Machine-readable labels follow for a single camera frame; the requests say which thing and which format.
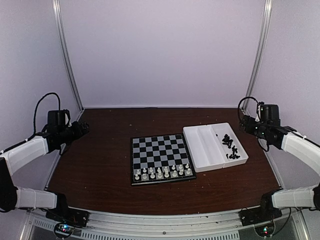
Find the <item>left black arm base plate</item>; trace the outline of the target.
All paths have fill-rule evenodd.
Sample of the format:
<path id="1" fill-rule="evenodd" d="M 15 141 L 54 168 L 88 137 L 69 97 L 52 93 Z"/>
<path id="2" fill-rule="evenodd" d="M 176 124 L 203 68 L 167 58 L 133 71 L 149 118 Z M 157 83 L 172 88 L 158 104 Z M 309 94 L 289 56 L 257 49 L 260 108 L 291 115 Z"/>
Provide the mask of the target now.
<path id="1" fill-rule="evenodd" d="M 90 213 L 88 211 L 69 208 L 65 215 L 56 210 L 48 209 L 45 217 L 56 222 L 66 223 L 73 227 L 85 228 L 89 220 L 89 215 Z"/>

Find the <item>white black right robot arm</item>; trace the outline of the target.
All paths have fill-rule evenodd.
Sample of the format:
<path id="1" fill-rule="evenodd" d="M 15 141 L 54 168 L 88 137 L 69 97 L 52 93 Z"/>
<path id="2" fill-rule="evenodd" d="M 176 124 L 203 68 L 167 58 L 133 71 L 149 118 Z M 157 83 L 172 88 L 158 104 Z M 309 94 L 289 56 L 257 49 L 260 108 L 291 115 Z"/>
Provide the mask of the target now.
<path id="1" fill-rule="evenodd" d="M 244 132 L 266 141 L 279 150 L 298 158 L 317 174 L 320 173 L 320 146 L 296 132 L 293 128 L 270 125 L 256 121 L 249 115 L 239 118 L 239 125 Z M 280 189 L 264 194 L 262 206 L 256 210 L 259 220 L 268 220 L 276 209 L 305 208 L 311 211 L 320 210 L 320 185 Z"/>

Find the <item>black white chessboard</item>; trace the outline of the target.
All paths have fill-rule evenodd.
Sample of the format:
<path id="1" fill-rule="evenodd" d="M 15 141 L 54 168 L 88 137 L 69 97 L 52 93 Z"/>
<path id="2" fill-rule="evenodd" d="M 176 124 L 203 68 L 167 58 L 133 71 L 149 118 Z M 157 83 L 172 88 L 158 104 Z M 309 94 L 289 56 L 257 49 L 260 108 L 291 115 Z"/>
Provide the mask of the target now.
<path id="1" fill-rule="evenodd" d="M 182 133 L 158 136 L 140 136 L 130 139 L 130 175 L 131 185 L 149 185 L 167 182 L 188 181 L 197 178 L 185 137 Z M 178 180 L 161 180 L 154 182 L 134 182 L 133 168 L 158 167 L 173 164 L 190 164 L 195 178 L 182 178 Z"/>

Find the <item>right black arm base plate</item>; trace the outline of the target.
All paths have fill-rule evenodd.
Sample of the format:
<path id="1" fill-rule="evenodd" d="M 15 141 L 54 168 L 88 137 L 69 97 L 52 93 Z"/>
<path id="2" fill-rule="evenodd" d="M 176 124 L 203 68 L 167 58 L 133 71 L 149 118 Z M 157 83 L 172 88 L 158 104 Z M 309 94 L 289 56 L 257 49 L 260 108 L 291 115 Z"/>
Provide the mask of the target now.
<path id="1" fill-rule="evenodd" d="M 261 207 L 242 209 L 238 214 L 243 227 L 270 222 L 283 215 L 280 209 L 275 208 L 271 211 L 264 212 Z"/>

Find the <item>white plastic divided tray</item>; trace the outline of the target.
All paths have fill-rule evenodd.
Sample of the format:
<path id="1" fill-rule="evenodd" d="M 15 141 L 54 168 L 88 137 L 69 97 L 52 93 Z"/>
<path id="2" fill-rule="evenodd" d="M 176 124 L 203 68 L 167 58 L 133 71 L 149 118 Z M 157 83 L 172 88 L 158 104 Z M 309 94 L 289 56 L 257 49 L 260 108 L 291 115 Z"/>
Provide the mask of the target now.
<path id="1" fill-rule="evenodd" d="M 233 139 L 235 146 L 238 148 L 238 153 L 240 154 L 239 159 L 229 161 L 223 159 L 218 150 L 216 134 L 219 135 L 220 139 L 222 139 L 225 134 L 228 134 Z M 185 126 L 183 128 L 183 135 L 187 143 L 194 169 L 197 173 L 245 164 L 249 158 L 230 124 L 227 122 Z"/>

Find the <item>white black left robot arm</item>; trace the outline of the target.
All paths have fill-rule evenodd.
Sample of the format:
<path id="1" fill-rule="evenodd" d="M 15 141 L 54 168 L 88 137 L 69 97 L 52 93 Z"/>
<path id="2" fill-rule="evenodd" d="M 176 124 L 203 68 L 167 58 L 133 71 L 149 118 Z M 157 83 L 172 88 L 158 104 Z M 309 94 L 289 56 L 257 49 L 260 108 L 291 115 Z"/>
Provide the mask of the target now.
<path id="1" fill-rule="evenodd" d="M 72 218 L 66 196 L 45 190 L 35 190 L 14 185 L 12 176 L 30 162 L 70 145 L 89 132 L 86 122 L 74 121 L 70 126 L 56 132 L 39 132 L 31 139 L 0 152 L 0 211 L 15 209 L 48 209 L 61 222 Z"/>

